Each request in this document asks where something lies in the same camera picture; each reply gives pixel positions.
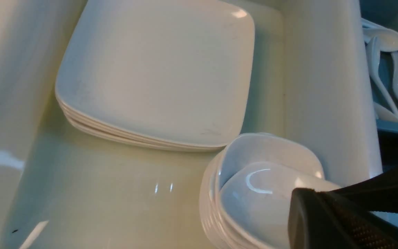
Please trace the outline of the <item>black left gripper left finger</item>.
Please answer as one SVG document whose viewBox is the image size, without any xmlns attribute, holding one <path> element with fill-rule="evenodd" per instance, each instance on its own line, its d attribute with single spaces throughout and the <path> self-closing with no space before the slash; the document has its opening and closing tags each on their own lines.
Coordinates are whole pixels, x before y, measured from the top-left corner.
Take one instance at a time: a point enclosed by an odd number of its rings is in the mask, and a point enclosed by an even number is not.
<svg viewBox="0 0 398 249">
<path fill-rule="evenodd" d="M 398 227 L 333 191 L 295 188 L 287 230 L 291 249 L 398 249 Z"/>
</svg>

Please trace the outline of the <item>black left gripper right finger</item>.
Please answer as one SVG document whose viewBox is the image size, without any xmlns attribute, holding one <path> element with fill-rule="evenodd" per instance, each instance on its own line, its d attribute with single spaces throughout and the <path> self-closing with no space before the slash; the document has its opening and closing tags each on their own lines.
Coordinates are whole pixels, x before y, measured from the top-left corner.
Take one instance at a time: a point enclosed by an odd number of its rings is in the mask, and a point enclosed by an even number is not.
<svg viewBox="0 0 398 249">
<path fill-rule="evenodd" d="M 364 210 L 398 214 L 398 166 L 369 180 L 333 192 Z"/>
</svg>

